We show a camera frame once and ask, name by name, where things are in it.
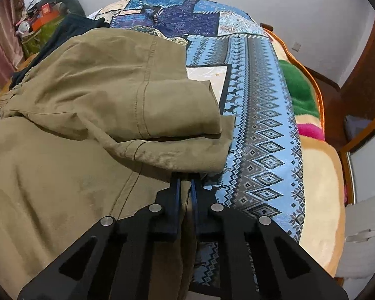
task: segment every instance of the orange blanket trim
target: orange blanket trim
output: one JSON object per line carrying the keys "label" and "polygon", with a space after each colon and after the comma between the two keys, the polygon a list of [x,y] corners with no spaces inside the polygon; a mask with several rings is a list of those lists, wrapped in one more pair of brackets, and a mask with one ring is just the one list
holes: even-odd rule
{"label": "orange blanket trim", "polygon": [[313,85],[313,87],[315,89],[315,94],[317,95],[317,104],[318,104],[318,109],[319,109],[319,121],[321,122],[322,130],[325,131],[324,102],[323,102],[323,99],[322,99],[320,87],[318,87],[317,82],[312,77],[312,75],[307,71],[307,69],[298,60],[296,60],[296,58],[289,52],[288,48],[286,47],[286,45],[282,41],[282,39],[280,39],[272,31],[269,31],[265,28],[263,28],[263,29],[268,33],[268,35],[270,35],[272,38],[274,38],[276,41],[278,41],[279,44],[282,45],[283,50],[285,51],[285,53],[287,55],[287,58],[290,61],[290,63],[292,63],[293,65],[298,67],[300,69],[300,71],[304,73],[304,75],[307,77],[307,79],[309,79],[309,81]]}

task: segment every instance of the curtain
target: curtain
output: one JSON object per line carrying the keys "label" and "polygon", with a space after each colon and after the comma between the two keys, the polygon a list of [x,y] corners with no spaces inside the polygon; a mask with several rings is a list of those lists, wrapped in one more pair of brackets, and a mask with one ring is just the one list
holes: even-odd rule
{"label": "curtain", "polygon": [[0,91],[24,60],[14,28],[23,9],[24,0],[0,0]]}

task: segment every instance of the wooden floor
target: wooden floor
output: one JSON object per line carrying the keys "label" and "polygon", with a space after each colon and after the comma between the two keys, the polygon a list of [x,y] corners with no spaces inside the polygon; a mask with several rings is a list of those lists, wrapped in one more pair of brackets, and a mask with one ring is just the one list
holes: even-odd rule
{"label": "wooden floor", "polygon": [[346,106],[340,97],[340,93],[329,84],[315,79],[322,93],[325,112],[325,140],[339,151],[347,140],[343,130],[343,120],[346,114]]}

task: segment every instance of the blue patterned fabric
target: blue patterned fabric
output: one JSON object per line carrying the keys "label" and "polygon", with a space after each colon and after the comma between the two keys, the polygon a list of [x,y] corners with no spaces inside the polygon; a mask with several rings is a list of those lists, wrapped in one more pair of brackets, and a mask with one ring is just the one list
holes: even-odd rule
{"label": "blue patterned fabric", "polygon": [[[224,170],[205,185],[218,202],[252,218],[272,217],[299,242],[305,213],[300,140],[266,32],[242,10],[207,0],[129,0],[125,6],[114,12],[111,27],[187,43],[189,67],[231,67],[223,114],[236,116],[233,142]],[[218,287],[219,280],[217,244],[202,243],[193,281]]]}

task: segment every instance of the bed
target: bed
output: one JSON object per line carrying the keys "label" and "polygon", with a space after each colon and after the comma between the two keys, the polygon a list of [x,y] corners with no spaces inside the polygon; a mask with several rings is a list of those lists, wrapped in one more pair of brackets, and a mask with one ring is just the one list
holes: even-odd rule
{"label": "bed", "polygon": [[[186,47],[188,77],[210,80],[220,112],[236,116],[225,168],[208,175],[207,188],[248,216],[272,217],[334,276],[344,241],[342,169],[324,139],[320,90],[283,41],[246,12],[208,0],[121,0],[89,18]],[[318,117],[292,107],[280,62],[305,77]],[[201,243],[190,289],[219,295],[219,283],[217,245]]]}

